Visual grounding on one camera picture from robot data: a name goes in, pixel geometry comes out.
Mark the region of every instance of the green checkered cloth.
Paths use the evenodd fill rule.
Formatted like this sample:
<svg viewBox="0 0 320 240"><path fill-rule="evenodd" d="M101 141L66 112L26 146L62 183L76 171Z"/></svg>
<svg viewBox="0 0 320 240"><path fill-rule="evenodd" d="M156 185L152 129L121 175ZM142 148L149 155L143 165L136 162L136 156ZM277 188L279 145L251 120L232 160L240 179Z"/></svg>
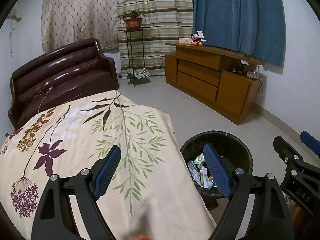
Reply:
<svg viewBox="0 0 320 240"><path fill-rule="evenodd" d="M128 74L135 76L137 79L144 78L144 77L147 78L148 76L150 76L150 73L146 68L135 69L134 74L133 74L133 69L129 68Z"/></svg>

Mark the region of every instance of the trash can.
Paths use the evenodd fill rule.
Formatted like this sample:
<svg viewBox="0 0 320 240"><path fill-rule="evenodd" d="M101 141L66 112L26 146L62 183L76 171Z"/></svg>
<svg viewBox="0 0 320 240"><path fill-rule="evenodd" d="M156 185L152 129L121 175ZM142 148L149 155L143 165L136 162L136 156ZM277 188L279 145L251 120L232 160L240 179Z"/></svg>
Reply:
<svg viewBox="0 0 320 240"><path fill-rule="evenodd" d="M253 161L247 146L236 136L222 131L199 133L186 141L180 150L185 162L194 161L203 152L203 147L207 143L211 143L220 156L228 158L235 168L242 168L252 174ZM195 181L194 184L209 210L214 203L217 203L217 198L225 197L216 187L206 189L201 188Z"/></svg>

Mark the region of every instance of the metal plant stand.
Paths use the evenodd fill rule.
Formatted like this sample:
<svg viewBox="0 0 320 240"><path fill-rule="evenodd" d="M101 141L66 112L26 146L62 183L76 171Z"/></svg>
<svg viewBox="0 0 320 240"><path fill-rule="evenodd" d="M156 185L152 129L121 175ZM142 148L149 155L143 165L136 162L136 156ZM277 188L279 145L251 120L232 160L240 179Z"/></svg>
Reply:
<svg viewBox="0 0 320 240"><path fill-rule="evenodd" d="M139 29L127 29L124 31L127 37L127 49L128 49L128 60L129 60L129 68L132 68L133 70L133 74L128 74L130 81L132 81L133 83L133 87L136 87L136 80L138 79L135 76L135 67L133 64L133 54L132 54L132 38L131 38L131 33L132 32L141 32L141 36L142 36L142 55L143 55L143 67L146 68L146 63L145 63L145 57L144 57L144 44L143 44L143 28L139 28ZM131 51L131 62L130 62L130 52L129 52L129 43L130 43L130 51Z"/></svg>

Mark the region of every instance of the baseboard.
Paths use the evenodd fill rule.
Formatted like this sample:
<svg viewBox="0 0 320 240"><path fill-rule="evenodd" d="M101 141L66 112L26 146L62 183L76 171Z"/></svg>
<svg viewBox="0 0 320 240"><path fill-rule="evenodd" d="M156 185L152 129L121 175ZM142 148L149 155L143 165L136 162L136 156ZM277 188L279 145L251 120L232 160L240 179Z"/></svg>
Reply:
<svg viewBox="0 0 320 240"><path fill-rule="evenodd" d="M300 141L300 135L293 130L290 126L281 121L278 117L271 114L269 111L264 109L258 104L254 104L253 110L267 119L269 122L278 127L282 132L288 135L292 140L294 140L310 157L318 164L320 167L320 159L305 145Z"/></svg>

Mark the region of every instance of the gray floor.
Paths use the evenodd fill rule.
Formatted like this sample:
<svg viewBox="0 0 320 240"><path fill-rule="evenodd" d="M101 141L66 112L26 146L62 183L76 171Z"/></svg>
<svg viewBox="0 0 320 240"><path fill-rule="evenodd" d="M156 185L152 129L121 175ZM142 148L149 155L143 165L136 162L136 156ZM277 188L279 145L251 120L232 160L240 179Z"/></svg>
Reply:
<svg viewBox="0 0 320 240"><path fill-rule="evenodd" d="M128 84L128 80L119 79L120 93L136 104L151 106L170 114L172 125L179 146L192 136L209 130L231 133L241 139L249 148L253 162L253 175L264 176L273 173L279 183L282 182L286 165L273 150L273 139L280 135L289 142L304 158L304 161L315 165L311 157L285 133L259 114L252 112L244 122L237 126L211 108L200 103L189 95L165 83L164 77L151 77L148 84ZM243 237L249 223L254 196L250 196L246 213L238 237ZM220 207L212 210L215 221L220 219L225 200L219 201Z"/></svg>

